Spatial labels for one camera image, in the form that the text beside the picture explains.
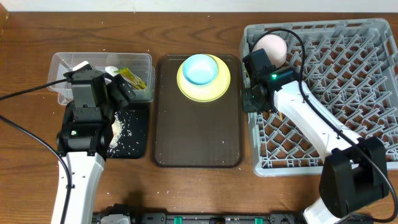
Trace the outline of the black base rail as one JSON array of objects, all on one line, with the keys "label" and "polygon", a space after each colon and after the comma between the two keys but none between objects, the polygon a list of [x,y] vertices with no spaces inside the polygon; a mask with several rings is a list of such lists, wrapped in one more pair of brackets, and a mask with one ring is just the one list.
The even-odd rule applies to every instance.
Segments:
[{"label": "black base rail", "polygon": [[300,214],[209,214],[168,213],[166,210],[140,211],[127,204],[115,203],[101,213],[94,213],[92,223],[131,224],[295,224],[305,223]]}]

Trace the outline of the yellow-green plate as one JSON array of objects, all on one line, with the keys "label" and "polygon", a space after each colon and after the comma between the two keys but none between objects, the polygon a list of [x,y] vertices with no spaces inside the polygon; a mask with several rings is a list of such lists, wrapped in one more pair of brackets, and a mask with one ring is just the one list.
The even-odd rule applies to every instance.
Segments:
[{"label": "yellow-green plate", "polygon": [[218,65],[218,74],[210,84],[203,86],[193,85],[183,77],[183,63],[178,68],[177,85],[180,91],[193,101],[209,102],[217,100],[226,93],[231,83],[231,73],[226,63],[215,55],[208,55],[213,57]]}]

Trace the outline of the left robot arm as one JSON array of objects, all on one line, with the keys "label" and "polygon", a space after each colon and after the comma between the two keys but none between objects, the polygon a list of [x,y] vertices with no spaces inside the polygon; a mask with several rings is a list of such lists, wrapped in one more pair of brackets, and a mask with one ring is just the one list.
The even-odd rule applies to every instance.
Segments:
[{"label": "left robot arm", "polygon": [[114,115],[135,97],[122,75],[100,70],[64,74],[73,101],[57,134],[59,181],[52,223],[91,223],[96,189],[113,139]]}]

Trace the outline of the white tissue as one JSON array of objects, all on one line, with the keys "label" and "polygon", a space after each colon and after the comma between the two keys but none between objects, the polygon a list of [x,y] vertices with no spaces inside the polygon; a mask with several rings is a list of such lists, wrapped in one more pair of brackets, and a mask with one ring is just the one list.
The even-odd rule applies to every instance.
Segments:
[{"label": "white tissue", "polygon": [[115,66],[107,66],[107,67],[105,67],[105,71],[113,77],[115,77],[116,75],[119,75],[119,68],[117,68]]}]

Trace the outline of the green yellow snack wrapper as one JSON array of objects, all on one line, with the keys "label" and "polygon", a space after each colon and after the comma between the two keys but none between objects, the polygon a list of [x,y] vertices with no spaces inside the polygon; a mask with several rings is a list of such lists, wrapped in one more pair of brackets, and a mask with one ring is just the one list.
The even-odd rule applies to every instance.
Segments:
[{"label": "green yellow snack wrapper", "polygon": [[144,90],[147,87],[145,82],[140,77],[133,74],[127,67],[116,70],[116,73],[120,74],[130,85],[132,85],[137,90]]}]

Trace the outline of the light blue saucer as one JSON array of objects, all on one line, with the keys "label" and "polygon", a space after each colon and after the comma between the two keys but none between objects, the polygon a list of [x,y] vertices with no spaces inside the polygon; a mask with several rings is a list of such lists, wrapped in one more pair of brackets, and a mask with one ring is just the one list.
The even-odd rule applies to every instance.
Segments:
[{"label": "light blue saucer", "polygon": [[208,54],[196,54],[186,59],[182,67],[183,77],[191,84],[210,84],[218,74],[218,65]]}]

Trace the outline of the rice leftovers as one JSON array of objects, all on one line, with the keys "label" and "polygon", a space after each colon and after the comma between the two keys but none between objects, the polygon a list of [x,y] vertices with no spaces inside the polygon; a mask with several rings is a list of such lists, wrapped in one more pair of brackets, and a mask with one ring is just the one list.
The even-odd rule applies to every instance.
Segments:
[{"label": "rice leftovers", "polygon": [[108,147],[108,157],[133,157],[139,152],[138,135],[134,134],[137,118],[129,111],[120,111],[115,114],[112,124],[113,138]]}]

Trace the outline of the black plastic tray bin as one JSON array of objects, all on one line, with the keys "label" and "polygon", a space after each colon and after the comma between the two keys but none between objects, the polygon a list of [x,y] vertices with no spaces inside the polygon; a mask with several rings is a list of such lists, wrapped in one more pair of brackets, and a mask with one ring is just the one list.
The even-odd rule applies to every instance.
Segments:
[{"label": "black plastic tray bin", "polygon": [[138,121],[136,121],[134,124],[134,134],[137,134],[138,140],[140,140],[139,143],[139,152],[137,156],[133,157],[108,157],[107,153],[107,158],[110,159],[140,159],[141,157],[144,156],[146,152],[146,146],[147,146],[147,135],[148,135],[148,127],[149,127],[149,105],[147,103],[132,103],[129,106],[120,109],[120,111],[129,111],[132,113],[133,118],[137,118]]}]

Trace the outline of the clear plastic bin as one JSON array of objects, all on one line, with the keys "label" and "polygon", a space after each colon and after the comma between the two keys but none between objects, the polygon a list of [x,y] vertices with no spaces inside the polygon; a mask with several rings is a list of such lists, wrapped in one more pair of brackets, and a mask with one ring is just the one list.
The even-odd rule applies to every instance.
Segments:
[{"label": "clear plastic bin", "polygon": [[106,67],[118,69],[127,67],[133,74],[144,81],[147,88],[135,90],[135,101],[148,103],[154,99],[155,68],[149,54],[114,53],[114,52],[57,52],[53,55],[47,81],[49,83],[61,80],[63,74],[72,71],[83,62],[88,62],[93,68],[106,71]]}]

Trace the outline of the dark brown serving tray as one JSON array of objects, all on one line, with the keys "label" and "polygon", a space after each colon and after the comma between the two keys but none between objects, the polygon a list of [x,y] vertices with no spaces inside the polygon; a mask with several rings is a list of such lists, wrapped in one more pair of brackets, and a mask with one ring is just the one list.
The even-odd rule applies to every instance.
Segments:
[{"label": "dark brown serving tray", "polygon": [[244,158],[242,78],[238,58],[220,55],[231,72],[226,93],[200,103],[177,85],[187,55],[165,55],[157,63],[152,161],[169,168],[233,168]]}]

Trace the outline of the grey dishwasher rack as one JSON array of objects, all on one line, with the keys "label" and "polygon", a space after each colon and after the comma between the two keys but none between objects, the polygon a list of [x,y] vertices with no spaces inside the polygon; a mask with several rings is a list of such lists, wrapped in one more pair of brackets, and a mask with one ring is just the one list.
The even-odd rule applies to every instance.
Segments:
[{"label": "grey dishwasher rack", "polygon": [[[386,147],[397,169],[397,45],[385,19],[254,24],[244,28],[246,56],[267,31],[287,44],[286,64],[303,71],[317,99],[343,124]],[[317,175],[322,160],[286,116],[250,113],[252,166],[259,177]]]}]

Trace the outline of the white bowl with rice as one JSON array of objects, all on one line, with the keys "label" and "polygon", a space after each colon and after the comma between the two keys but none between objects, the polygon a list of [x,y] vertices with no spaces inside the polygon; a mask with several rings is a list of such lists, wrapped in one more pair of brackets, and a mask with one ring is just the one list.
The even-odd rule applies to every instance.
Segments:
[{"label": "white bowl with rice", "polygon": [[281,67],[287,59],[287,44],[278,35],[268,34],[260,38],[254,45],[253,51],[264,49],[273,65]]}]

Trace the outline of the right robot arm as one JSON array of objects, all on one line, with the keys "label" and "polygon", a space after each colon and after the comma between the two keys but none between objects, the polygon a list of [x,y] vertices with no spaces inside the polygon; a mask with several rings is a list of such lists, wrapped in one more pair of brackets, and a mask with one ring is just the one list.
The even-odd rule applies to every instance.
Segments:
[{"label": "right robot arm", "polygon": [[388,195],[397,200],[387,175],[386,149],[378,138],[364,139],[338,121],[293,68],[248,65],[246,72],[250,86],[241,93],[243,110],[286,115],[323,161],[320,198],[303,212],[307,223],[370,221],[357,210]]}]

